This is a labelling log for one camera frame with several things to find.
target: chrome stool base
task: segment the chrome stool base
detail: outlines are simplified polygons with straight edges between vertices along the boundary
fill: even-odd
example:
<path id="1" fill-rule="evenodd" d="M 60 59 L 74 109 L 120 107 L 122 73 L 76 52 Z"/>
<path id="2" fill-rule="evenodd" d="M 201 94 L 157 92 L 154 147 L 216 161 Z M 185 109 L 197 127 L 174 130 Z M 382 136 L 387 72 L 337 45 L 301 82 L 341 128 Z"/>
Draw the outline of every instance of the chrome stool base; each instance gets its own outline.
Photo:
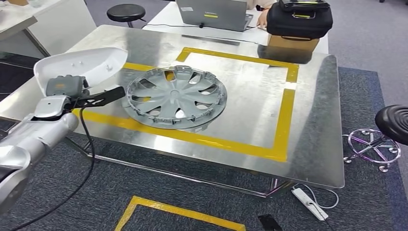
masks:
<path id="1" fill-rule="evenodd" d="M 356 135 L 359 133 L 361 133 L 364 136 L 370 136 L 370 140 L 365 141 L 363 139 L 358 138 Z M 395 141 L 384 136 L 380 131 L 373 129 L 357 129 L 351 132 L 349 135 L 343 136 L 347 137 L 348 145 L 355 153 L 350 157 L 344 157 L 343 160 L 345 163 L 351 163 L 354 158 L 361 157 L 364 160 L 379 164 L 380 166 L 378 167 L 378 169 L 381 172 L 388 172 L 390 163 L 396 161 L 401 156 L 401 148 L 399 147 L 399 145 Z M 360 151 L 357 150 L 353 142 L 362 144 L 364 148 L 361 149 Z M 388 151 L 391 154 L 395 154 L 394 155 L 395 157 L 391 160 L 388 160 L 385 157 L 385 155 L 379 150 L 379 148 L 388 148 Z M 364 155 L 364 153 L 366 153 L 369 150 L 373 150 L 380 157 L 381 161 L 372 159 Z"/>

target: black cable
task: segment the black cable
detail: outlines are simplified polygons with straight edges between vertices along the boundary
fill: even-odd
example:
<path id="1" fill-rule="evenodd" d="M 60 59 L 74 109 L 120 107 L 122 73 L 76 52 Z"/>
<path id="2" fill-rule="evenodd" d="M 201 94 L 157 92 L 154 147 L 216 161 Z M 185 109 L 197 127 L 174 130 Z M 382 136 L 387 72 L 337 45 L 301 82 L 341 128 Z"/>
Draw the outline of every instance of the black cable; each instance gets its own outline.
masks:
<path id="1" fill-rule="evenodd" d="M 89 140 L 90 148 L 91 148 L 91 150 L 92 150 L 92 162 L 91 162 L 91 165 L 90 165 L 90 168 L 89 168 L 89 171 L 88 171 L 86 177 L 84 178 L 84 180 L 82 181 L 82 183 L 75 189 L 75 191 L 73 191 L 65 200 L 63 200 L 63 201 L 62 201 L 61 203 L 59 203 L 57 206 L 55 206 L 54 208 L 50 209 L 48 212 L 44 213 L 43 215 L 41 215 L 41 216 L 39 216 L 39 217 L 37 217 L 37 218 L 35 218 L 35 219 L 33 219 L 33 220 L 27 222 L 27 223 L 24 223 L 24 224 L 22 224 L 22 225 L 19 225 L 19 226 L 15 227 L 14 229 L 10 230 L 10 231 L 17 231 L 17 230 L 22 229 L 22 228 L 24 228 L 24 227 L 26 227 L 26 226 L 29 226 L 29 225 L 31 225 L 32 223 L 34 223 L 34 222 L 36 222 L 36 221 L 38 221 L 38 220 L 40 220 L 40 219 L 43 219 L 44 217 L 46 217 L 47 215 L 49 215 L 49 214 L 52 213 L 53 211 L 57 210 L 59 207 L 61 207 L 63 204 L 65 204 L 69 199 L 71 199 L 71 198 L 84 186 L 84 184 L 85 184 L 85 183 L 88 181 L 88 179 L 90 178 L 90 176 L 91 176 L 91 174 L 92 174 L 92 171 L 93 171 L 93 167 L 94 167 L 94 165 L 95 165 L 95 147 L 93 146 L 92 138 L 91 138 L 91 136 L 90 136 L 90 134 L 89 134 L 88 128 L 87 128 L 87 126 L 86 126 L 86 124 L 85 124 L 85 121 L 84 121 L 84 117 L 83 117 L 83 115 L 82 115 L 82 112 L 84 111 L 84 109 L 85 109 L 88 105 L 91 105 L 91 104 L 86 104 L 86 105 L 84 105 L 84 106 L 81 108 L 81 110 L 79 111 L 79 118 L 80 118 L 80 120 L 81 120 L 82 126 L 84 127 L 85 133 L 86 133 L 87 138 L 88 138 L 88 140 Z"/>
<path id="2" fill-rule="evenodd" d="M 316 207 L 316 205 L 314 203 L 309 203 L 309 205 L 313 205 L 316 210 L 320 213 L 319 209 Z M 324 219 L 324 221 L 326 222 L 326 224 L 330 227 L 331 231 L 336 231 L 333 226 L 331 226 L 330 222 L 328 221 L 329 218 Z"/>
<path id="3" fill-rule="evenodd" d="M 145 26 L 200 27 L 200 26 L 175 26 L 175 25 L 167 25 L 167 24 L 146 24 L 142 26 L 141 29 L 143 29 Z"/>
<path id="4" fill-rule="evenodd" d="M 198 28 L 204 28 L 206 26 L 204 26 L 204 24 L 201 24 L 199 26 L 175 26 L 175 25 L 168 25 L 168 24 L 146 24 L 144 26 L 141 27 L 141 29 L 143 29 L 145 26 L 170 26 L 170 27 L 198 27 Z M 247 26 L 247 28 L 245 30 L 242 31 L 236 31 L 236 30 L 230 30 L 230 29 L 220 29 L 220 30 L 230 30 L 230 31 L 236 31 L 236 32 L 244 32 L 250 29 L 255 28 L 256 26 Z"/>

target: power strip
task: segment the power strip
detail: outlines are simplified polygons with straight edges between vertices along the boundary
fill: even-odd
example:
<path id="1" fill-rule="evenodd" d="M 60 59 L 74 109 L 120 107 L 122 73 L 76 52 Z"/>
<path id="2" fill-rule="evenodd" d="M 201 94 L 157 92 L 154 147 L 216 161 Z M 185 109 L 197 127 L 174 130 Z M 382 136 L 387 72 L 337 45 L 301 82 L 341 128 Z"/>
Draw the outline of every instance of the power strip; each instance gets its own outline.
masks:
<path id="1" fill-rule="evenodd" d="M 292 189 L 292 193 L 304 206 L 306 206 L 306 208 L 309 209 L 310 212 L 313 213 L 313 215 L 315 215 L 317 219 L 325 220 L 329 217 L 329 215 L 327 215 L 327 213 L 324 212 L 302 189 Z"/>

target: person's hand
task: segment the person's hand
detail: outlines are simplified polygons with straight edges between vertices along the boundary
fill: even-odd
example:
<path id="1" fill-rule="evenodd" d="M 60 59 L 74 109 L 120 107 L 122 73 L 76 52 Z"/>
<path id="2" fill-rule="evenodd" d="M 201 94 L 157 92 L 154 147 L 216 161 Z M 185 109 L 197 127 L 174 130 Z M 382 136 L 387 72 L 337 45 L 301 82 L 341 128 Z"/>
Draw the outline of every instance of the person's hand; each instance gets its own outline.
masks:
<path id="1" fill-rule="evenodd" d="M 269 9 L 264 9 L 264 11 L 261 13 L 261 15 L 258 18 L 258 23 L 256 24 L 260 28 L 265 28 L 267 26 L 267 15 L 268 15 Z"/>

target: stool seat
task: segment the stool seat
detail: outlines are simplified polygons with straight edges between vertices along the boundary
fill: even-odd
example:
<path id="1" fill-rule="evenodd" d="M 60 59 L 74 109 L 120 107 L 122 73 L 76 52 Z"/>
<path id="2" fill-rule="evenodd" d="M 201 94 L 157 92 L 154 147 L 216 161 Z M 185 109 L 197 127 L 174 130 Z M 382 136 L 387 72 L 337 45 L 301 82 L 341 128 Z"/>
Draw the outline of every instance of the stool seat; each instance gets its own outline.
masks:
<path id="1" fill-rule="evenodd" d="M 375 116 L 375 124 L 388 138 L 408 145 L 408 106 L 391 105 Z"/>
<path id="2" fill-rule="evenodd" d="M 126 23 L 141 19 L 146 10 L 136 4 L 120 4 L 108 9 L 106 14 L 112 21 Z"/>

